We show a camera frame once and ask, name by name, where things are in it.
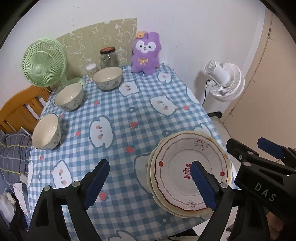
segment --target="bowl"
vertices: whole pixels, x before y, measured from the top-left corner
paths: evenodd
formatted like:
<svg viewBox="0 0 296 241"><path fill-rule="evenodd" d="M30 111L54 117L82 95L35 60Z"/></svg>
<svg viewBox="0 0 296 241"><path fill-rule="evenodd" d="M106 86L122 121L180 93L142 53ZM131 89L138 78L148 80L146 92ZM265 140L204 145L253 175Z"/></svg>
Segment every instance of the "bowl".
<svg viewBox="0 0 296 241"><path fill-rule="evenodd" d="M77 109L83 98L83 85L74 83L63 88L55 97L54 104L63 110Z"/></svg>
<svg viewBox="0 0 296 241"><path fill-rule="evenodd" d="M59 144L61 136L57 115L48 114L37 123L33 131L32 144L36 149L51 150Z"/></svg>
<svg viewBox="0 0 296 241"><path fill-rule="evenodd" d="M101 69L93 76L93 81L102 90L112 90L119 86L123 70L119 67Z"/></svg>

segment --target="plush toy eye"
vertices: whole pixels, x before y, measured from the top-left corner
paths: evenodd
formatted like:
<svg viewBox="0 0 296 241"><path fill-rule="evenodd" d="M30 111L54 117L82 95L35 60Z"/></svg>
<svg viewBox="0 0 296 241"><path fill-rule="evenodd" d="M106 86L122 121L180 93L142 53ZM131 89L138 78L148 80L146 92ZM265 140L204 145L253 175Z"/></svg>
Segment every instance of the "plush toy eye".
<svg viewBox="0 0 296 241"><path fill-rule="evenodd" d="M136 44L136 48L137 48L138 50L140 50L140 49L143 47L143 45L144 45L144 42L143 42L142 40L139 40L139 41L137 42L137 44Z"/></svg>
<svg viewBox="0 0 296 241"><path fill-rule="evenodd" d="M149 51L154 51L156 49L156 44L154 42L149 42L147 44Z"/></svg>

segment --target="stack of plates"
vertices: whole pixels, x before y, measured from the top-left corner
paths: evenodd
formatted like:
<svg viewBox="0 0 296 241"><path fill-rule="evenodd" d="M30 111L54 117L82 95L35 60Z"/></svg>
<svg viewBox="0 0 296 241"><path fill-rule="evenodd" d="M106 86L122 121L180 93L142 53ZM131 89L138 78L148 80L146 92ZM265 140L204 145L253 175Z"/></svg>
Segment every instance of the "stack of plates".
<svg viewBox="0 0 296 241"><path fill-rule="evenodd" d="M164 210L181 217L200 217L211 213L192 177L191 163L200 161L219 182L230 184L231 161L211 137L181 131L160 141L148 160L147 184L155 202Z"/></svg>

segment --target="stuffed animal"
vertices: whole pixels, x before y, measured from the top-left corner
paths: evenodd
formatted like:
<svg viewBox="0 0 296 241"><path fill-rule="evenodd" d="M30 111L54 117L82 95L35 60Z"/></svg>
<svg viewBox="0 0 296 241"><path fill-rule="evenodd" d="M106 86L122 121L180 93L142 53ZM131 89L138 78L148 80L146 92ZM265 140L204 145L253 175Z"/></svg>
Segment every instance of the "stuffed animal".
<svg viewBox="0 0 296 241"><path fill-rule="evenodd" d="M145 74L154 74L159 65L158 53L161 50L159 34L145 33L143 38L135 39L133 43L133 56L131 58L131 71Z"/></svg>

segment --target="gray plaid blanket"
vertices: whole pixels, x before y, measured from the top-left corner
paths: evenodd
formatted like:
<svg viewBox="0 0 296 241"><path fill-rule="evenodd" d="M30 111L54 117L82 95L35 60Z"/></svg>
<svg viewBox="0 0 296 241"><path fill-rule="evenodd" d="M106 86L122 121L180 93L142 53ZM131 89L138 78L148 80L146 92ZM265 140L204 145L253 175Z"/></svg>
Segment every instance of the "gray plaid blanket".
<svg viewBox="0 0 296 241"><path fill-rule="evenodd" d="M6 136L0 131L0 170L6 183L20 182L20 175L27 176L31 138L22 131Z"/></svg>

